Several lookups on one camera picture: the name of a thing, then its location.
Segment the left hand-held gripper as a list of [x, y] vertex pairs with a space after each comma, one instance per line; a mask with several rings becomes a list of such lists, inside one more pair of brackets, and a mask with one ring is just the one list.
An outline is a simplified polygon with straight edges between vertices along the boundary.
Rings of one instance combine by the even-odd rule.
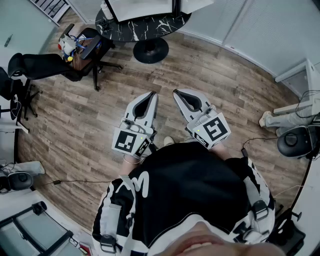
[[131, 101], [119, 127], [114, 130], [112, 149], [140, 158], [153, 142], [157, 131], [152, 127], [157, 115], [158, 94], [144, 93]]

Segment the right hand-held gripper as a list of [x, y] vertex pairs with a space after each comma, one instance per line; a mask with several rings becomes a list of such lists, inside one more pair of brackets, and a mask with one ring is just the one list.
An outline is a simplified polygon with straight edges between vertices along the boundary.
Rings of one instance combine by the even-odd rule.
[[213, 148], [231, 134], [223, 113], [217, 113], [202, 92], [192, 89], [175, 89], [173, 98], [188, 122], [186, 128], [206, 149]]

